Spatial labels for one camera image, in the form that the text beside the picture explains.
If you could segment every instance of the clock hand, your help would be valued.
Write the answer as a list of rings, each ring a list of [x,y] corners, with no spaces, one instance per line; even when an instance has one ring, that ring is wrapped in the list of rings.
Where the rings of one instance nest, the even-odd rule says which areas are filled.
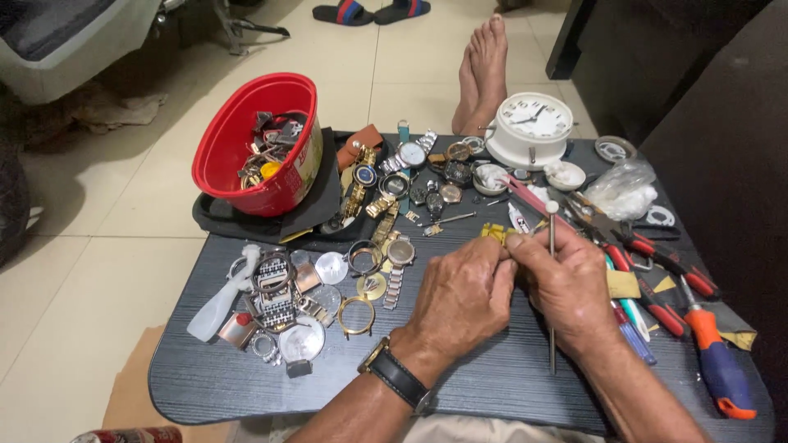
[[[533,117],[529,118],[528,120],[523,120],[523,121],[516,121],[516,122],[514,122],[514,123],[512,123],[512,124],[513,124],[513,125],[520,125],[520,124],[522,124],[522,123],[529,123],[529,122],[531,122],[531,121],[536,121],[536,120],[537,120],[537,118],[539,117],[539,114],[541,114],[541,111],[545,110],[545,108],[546,108],[546,107],[547,107],[547,105],[543,105],[543,106],[542,106],[541,108],[539,108],[539,110],[538,110],[538,111],[537,111],[537,112],[536,112],[536,113],[533,115]]]

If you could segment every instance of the dark wood grain table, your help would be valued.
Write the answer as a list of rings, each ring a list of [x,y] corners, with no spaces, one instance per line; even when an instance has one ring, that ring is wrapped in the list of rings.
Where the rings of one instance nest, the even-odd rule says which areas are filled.
[[[396,142],[396,136],[386,137]],[[441,136],[435,151],[441,152],[457,140],[453,136]],[[592,140],[573,140],[573,145],[568,160],[587,173],[602,173],[609,168],[609,164],[593,153]],[[433,177],[433,173],[425,170],[418,180]],[[656,203],[671,207],[658,183],[656,187],[660,192]],[[473,189],[465,191],[463,201],[447,207],[444,216],[472,211],[477,211],[479,216],[448,223],[443,233],[432,238],[423,237],[422,229],[405,217],[397,219],[395,229],[411,236],[417,254],[413,266],[405,270],[399,306],[389,311],[381,308],[382,299],[374,302],[377,316],[372,336],[351,336],[346,341],[334,322],[326,330],[325,347],[313,361],[314,373],[301,378],[290,379],[284,366],[267,365],[254,353],[240,352],[216,337],[206,344],[186,332],[191,318],[224,285],[230,264],[240,257],[247,243],[210,235],[151,361],[148,381],[155,407],[175,423],[194,425],[319,410],[358,374],[359,362],[381,337],[405,324],[430,257],[454,251],[478,236],[485,222],[509,225],[507,205],[487,207],[485,203],[493,200],[490,198],[485,203],[473,204],[475,195]],[[427,219],[423,207],[414,210]],[[530,210],[523,213],[530,223],[539,219]],[[695,254],[686,236],[671,242],[671,246],[685,254]],[[319,255],[312,253],[313,262]],[[348,277],[337,288],[345,296],[355,296],[355,283]],[[237,308],[244,310],[240,299]],[[363,316],[346,315],[346,318],[348,322],[365,321]],[[659,329],[652,334],[650,346],[659,361],[653,371],[714,439],[770,441],[773,438],[775,417],[771,399],[747,352],[734,350],[734,355],[749,376],[758,416],[750,421],[736,421],[723,418],[714,408],[699,376],[694,343],[682,343]],[[436,408],[440,413],[516,419],[598,435],[611,433],[593,392],[571,361],[559,355],[557,375],[550,375],[544,324],[520,289],[512,297],[509,327],[459,361],[444,374],[437,388]]]

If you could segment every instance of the sandal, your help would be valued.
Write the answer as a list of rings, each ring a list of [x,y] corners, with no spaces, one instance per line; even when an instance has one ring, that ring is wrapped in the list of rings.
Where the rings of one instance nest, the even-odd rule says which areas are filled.
[[[394,2],[375,13],[375,23],[392,24],[406,18],[418,17],[428,13],[432,6],[422,0],[394,0]]]
[[[374,20],[374,16],[354,0],[341,0],[338,6],[315,6],[312,17],[345,26],[363,26]]]

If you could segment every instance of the glue tube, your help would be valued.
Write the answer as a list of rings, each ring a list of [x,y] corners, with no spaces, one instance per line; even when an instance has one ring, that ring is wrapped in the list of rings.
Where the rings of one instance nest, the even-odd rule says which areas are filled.
[[[511,220],[511,225],[517,229],[517,232],[521,234],[527,234],[531,232],[530,226],[528,226],[528,222],[522,216],[520,211],[511,203],[509,205],[509,220]]]

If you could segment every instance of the red plastic container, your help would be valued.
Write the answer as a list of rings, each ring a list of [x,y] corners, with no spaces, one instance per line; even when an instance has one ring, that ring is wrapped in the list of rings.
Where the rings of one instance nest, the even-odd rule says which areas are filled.
[[[307,114],[299,142],[282,167],[259,186],[241,190],[238,170],[251,155],[258,111]],[[298,206],[318,174],[323,138],[318,123],[317,88],[305,76],[276,73],[242,86],[208,125],[191,164],[191,177],[203,192],[225,199],[246,214],[275,217]]]

